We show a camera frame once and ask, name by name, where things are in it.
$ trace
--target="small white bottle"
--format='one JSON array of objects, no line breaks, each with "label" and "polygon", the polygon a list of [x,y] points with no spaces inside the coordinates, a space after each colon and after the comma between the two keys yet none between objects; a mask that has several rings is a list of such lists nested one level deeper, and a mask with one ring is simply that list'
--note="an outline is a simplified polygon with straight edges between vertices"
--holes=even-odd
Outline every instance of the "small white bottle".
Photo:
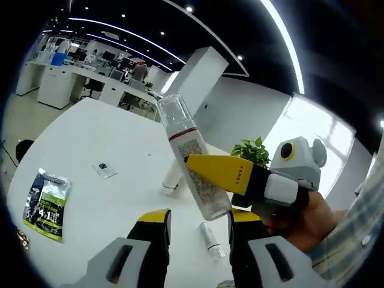
[{"label": "small white bottle", "polygon": [[225,253],[220,243],[217,242],[216,237],[209,226],[209,223],[208,222],[201,223],[199,225],[199,230],[203,235],[206,249],[208,250],[209,255],[211,255],[212,259],[215,262],[222,259],[225,256]]},{"label": "small white bottle", "polygon": [[163,180],[163,183],[162,183],[163,187],[161,188],[161,193],[165,195],[171,195],[174,192],[174,190],[178,187],[178,184],[181,178],[182,178],[181,168],[179,163],[175,159],[172,162],[172,165]]},{"label": "small white bottle", "polygon": [[185,165],[186,156],[208,154],[208,150],[184,100],[180,94],[173,94],[157,104],[173,153],[204,219],[212,221],[227,214],[231,203],[226,191],[211,185]]}]

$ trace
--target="round white table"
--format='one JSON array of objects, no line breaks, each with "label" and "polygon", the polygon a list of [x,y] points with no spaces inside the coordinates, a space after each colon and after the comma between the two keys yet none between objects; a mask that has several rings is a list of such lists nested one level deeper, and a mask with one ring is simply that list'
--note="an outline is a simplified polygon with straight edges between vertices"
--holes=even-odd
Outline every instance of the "round white table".
[{"label": "round white table", "polygon": [[[15,225],[30,237],[30,259],[42,276],[54,287],[76,282],[85,274],[88,260],[117,237],[126,237],[141,215],[170,208],[170,265],[165,287],[216,287],[233,279],[227,217],[211,222],[227,254],[214,263],[197,229],[204,219],[189,191],[181,191],[177,197],[160,193],[173,159],[161,124],[89,98],[48,126],[17,168],[7,199]],[[107,161],[118,174],[102,179],[91,166],[96,161]],[[71,181],[63,243],[22,222],[39,167]]]}]

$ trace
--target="green snack package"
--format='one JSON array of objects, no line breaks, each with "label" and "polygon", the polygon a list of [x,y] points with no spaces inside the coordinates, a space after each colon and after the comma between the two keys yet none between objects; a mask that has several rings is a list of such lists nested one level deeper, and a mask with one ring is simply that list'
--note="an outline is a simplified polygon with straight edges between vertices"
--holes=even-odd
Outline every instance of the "green snack package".
[{"label": "green snack package", "polygon": [[62,223],[67,194],[71,187],[68,179],[47,174],[39,168],[28,193],[23,221],[35,231],[62,242]]}]

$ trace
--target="office desk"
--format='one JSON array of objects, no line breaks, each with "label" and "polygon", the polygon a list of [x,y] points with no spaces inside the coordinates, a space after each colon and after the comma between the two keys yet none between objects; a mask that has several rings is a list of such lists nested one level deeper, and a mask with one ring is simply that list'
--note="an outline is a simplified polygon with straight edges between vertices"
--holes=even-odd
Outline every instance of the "office desk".
[{"label": "office desk", "polygon": [[[165,287],[216,287],[232,279],[228,251],[221,262],[214,263],[205,248],[197,229],[204,219],[191,193],[180,191],[179,197],[160,193],[173,159],[159,123],[90,98],[65,111],[25,154],[7,196],[15,225],[31,239],[29,258],[37,271],[52,287],[74,283],[85,274],[87,261],[117,237],[126,237],[141,215],[170,208],[172,233]],[[119,174],[99,177],[91,165],[103,160]],[[39,167],[71,181],[63,243],[37,233],[22,221]],[[222,217],[211,222],[224,246],[228,245],[227,221]]]},{"label": "office desk", "polygon": [[142,91],[134,89],[115,79],[71,65],[49,65],[45,67],[37,101],[62,109],[70,103],[70,100],[80,97],[87,78],[104,84],[99,100],[107,104],[118,106],[125,92],[152,104],[156,104],[154,97]]},{"label": "office desk", "polygon": [[23,96],[32,90],[39,88],[44,69],[47,66],[50,65],[35,61],[24,63],[17,81],[16,94]]}]

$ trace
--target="ceiling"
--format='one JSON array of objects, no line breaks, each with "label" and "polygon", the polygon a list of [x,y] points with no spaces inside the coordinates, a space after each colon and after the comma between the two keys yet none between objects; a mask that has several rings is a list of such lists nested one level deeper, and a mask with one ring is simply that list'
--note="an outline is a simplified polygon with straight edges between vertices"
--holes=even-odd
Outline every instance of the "ceiling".
[{"label": "ceiling", "polygon": [[[102,32],[111,32],[119,36],[119,40],[113,41],[144,53],[172,71],[180,70],[183,63],[170,53],[187,61],[196,49],[213,46],[229,62],[225,71],[228,77],[286,94],[298,92],[298,81],[286,42],[262,1],[173,0],[180,10],[170,5],[170,1],[162,0],[77,0],[61,7],[55,13],[58,22],[49,21],[46,29],[54,32],[67,29],[74,31],[72,36],[88,39],[93,37],[87,34],[106,38]],[[384,117],[381,1],[271,2],[295,47],[305,96],[341,116],[356,128],[356,137],[363,145],[370,152],[375,151],[380,143],[378,121]],[[183,10],[188,5],[194,8],[192,13]],[[69,17],[117,26],[156,43],[170,53],[119,29],[69,20]],[[108,41],[98,41],[122,48]],[[143,57],[132,50],[129,53]],[[242,55],[243,60],[237,59],[237,55]]]}]

